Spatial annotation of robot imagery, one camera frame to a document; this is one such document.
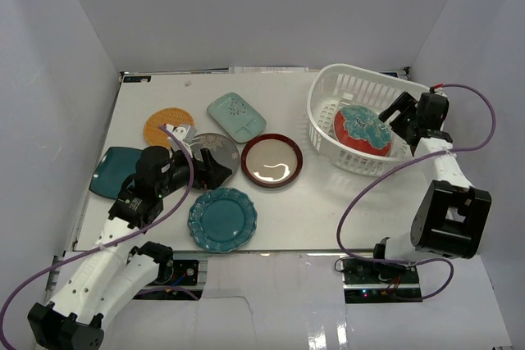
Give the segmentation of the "grey reindeer plate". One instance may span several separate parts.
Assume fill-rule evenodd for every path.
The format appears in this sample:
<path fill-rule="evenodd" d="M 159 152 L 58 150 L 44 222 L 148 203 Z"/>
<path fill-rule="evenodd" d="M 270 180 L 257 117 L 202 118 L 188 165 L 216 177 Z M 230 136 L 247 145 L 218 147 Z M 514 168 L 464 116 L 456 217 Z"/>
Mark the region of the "grey reindeer plate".
<path fill-rule="evenodd" d="M 240 168 L 240 154 L 236 144 L 226 136 L 216 133 L 202 133 L 194 136 L 190 144 L 194 157 L 202 160 L 200 150 L 208 149 L 212 157 L 222 166 L 229 168 L 232 174 L 221 184 L 225 186 L 235 176 Z"/>

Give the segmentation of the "red and teal floral plate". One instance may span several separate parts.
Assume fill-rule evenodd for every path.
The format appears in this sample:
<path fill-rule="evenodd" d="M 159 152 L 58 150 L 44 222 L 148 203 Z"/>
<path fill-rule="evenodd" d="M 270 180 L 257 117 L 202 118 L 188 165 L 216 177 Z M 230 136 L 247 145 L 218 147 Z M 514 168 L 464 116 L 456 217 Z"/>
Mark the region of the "red and teal floral plate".
<path fill-rule="evenodd" d="M 386 157 L 392 147 L 388 126 L 367 107 L 348 105 L 335 115 L 333 129 L 339 143 L 367 154 Z"/>

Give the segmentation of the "teal scalloped round plate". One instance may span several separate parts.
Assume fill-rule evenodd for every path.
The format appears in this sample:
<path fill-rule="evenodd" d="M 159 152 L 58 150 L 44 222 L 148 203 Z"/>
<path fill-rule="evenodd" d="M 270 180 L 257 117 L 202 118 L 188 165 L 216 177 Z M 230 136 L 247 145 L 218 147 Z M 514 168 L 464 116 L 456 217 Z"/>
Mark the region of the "teal scalloped round plate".
<path fill-rule="evenodd" d="M 245 245 L 257 229 L 258 213 L 249 195 L 219 188 L 198 197 L 189 210 L 189 233 L 199 248 L 225 254 Z"/>

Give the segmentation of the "red rimmed beige bowl plate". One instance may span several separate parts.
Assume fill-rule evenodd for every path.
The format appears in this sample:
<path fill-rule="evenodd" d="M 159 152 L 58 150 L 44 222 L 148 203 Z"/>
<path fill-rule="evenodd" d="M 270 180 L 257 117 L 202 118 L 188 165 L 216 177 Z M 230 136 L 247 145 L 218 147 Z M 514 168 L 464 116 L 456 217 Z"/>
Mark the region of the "red rimmed beige bowl plate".
<path fill-rule="evenodd" d="M 265 189 L 294 183 L 303 169 L 299 145 L 283 134 L 261 134 L 243 148 L 240 166 L 249 181 Z"/>

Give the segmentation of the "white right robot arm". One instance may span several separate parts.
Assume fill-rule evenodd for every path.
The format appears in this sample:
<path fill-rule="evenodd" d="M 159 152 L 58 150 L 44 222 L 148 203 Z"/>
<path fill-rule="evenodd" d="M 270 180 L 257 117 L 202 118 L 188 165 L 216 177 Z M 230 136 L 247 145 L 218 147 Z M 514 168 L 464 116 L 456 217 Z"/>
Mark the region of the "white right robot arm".
<path fill-rule="evenodd" d="M 423 164 L 428 182 L 409 232 L 374 247 L 370 271 L 380 283 L 399 275 L 399 261 L 469 259 L 481 242 L 491 195 L 473 186 L 453 156 L 453 140 L 442 129 L 449 107 L 448 98 L 437 93 L 416 99 L 404 92 L 379 115 Z"/>

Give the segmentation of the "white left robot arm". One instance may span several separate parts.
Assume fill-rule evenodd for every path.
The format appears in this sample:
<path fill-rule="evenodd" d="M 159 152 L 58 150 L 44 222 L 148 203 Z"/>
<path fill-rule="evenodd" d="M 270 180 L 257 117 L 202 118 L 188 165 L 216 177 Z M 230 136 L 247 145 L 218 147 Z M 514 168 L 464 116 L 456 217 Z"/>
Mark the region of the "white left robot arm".
<path fill-rule="evenodd" d="M 146 229 L 177 189 L 216 189 L 233 174 L 203 148 L 199 158 L 185 149 L 145 148 L 135 172 L 123 181 L 109 210 L 95 252 L 86 257 L 48 304 L 35 303 L 28 322 L 46 349 L 98 349 L 104 327 L 144 286 L 166 283 L 173 274 L 172 248 L 144 241 Z"/>

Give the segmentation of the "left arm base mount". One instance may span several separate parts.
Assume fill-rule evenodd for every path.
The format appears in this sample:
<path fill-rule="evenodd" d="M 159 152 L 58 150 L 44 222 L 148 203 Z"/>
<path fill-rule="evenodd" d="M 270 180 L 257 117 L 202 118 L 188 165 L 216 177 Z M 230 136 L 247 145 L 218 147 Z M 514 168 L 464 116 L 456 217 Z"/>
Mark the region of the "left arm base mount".
<path fill-rule="evenodd" d="M 172 260 L 159 269 L 157 278 L 135 295 L 135 300 L 198 301 L 199 261 Z"/>

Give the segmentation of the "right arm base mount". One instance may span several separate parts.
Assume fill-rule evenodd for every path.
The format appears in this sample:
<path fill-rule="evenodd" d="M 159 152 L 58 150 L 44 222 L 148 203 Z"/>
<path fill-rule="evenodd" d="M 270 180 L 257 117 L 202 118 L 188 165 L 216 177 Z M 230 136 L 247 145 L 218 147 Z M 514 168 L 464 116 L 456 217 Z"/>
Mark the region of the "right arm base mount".
<path fill-rule="evenodd" d="M 341 257 L 334 269 L 341 274 L 346 304 L 422 301 L 419 275 L 414 267 Z"/>

